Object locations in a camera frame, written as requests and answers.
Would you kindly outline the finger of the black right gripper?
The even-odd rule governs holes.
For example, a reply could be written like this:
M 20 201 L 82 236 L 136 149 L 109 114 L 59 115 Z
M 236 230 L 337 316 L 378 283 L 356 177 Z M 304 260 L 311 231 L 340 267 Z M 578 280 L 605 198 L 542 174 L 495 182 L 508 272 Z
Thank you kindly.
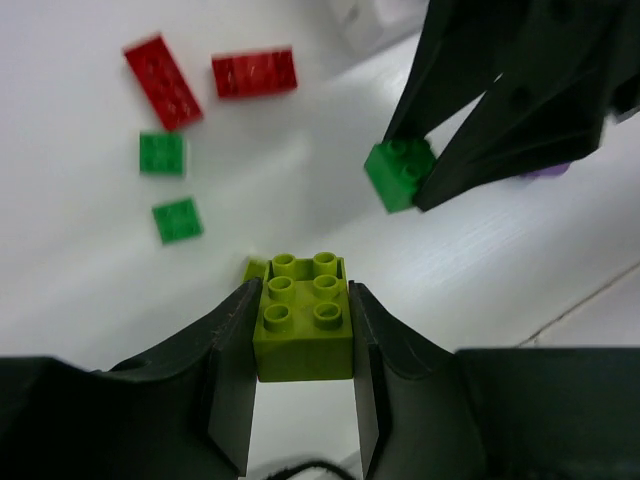
M 528 1 L 431 1 L 383 139 L 422 138 L 484 93 L 524 24 Z
M 420 181 L 413 203 L 431 210 L 475 187 L 580 160 L 600 145 L 608 88 L 591 70 L 549 82 L 498 80 Z

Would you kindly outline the red arch lego brick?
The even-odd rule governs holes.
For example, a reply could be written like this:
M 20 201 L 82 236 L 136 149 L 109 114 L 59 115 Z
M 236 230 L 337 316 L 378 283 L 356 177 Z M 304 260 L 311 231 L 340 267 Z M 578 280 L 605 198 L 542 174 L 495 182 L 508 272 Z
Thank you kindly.
M 273 96 L 298 88 L 291 47 L 213 55 L 211 66 L 223 100 Z

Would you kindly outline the small green lego brick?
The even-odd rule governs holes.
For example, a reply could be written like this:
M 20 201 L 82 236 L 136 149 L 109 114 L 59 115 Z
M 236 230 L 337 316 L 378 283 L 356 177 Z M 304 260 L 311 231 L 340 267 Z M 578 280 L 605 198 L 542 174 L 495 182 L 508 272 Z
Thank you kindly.
M 139 171 L 146 175 L 183 176 L 186 144 L 181 134 L 143 131 L 139 134 Z

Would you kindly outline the green and yellow lego stack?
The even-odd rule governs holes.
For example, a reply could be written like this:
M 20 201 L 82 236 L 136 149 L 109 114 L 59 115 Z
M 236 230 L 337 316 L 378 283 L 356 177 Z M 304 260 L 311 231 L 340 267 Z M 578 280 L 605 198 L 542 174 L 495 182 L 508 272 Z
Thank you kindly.
M 353 346 L 343 258 L 283 253 L 266 262 L 253 335 L 260 381 L 351 379 Z

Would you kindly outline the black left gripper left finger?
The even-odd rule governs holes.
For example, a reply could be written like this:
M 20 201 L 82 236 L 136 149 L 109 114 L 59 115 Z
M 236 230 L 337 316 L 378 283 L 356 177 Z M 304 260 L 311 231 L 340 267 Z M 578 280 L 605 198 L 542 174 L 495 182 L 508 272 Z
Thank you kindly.
M 236 479 L 256 393 L 251 280 L 201 319 L 107 371 L 1 361 L 5 479 Z

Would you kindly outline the yellow-green lego brick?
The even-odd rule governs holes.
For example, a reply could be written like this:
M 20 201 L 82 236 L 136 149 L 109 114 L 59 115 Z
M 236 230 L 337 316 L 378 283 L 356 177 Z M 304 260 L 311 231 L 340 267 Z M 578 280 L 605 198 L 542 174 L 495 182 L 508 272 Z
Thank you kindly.
M 261 257 L 250 256 L 247 259 L 242 282 L 250 281 L 254 278 L 262 279 L 267 269 L 268 261 Z

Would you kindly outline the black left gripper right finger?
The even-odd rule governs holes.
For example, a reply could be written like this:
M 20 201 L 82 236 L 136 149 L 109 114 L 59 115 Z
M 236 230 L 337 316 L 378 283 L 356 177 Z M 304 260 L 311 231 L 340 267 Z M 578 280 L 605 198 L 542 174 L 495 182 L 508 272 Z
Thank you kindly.
M 367 479 L 635 479 L 635 348 L 448 352 L 349 287 Z

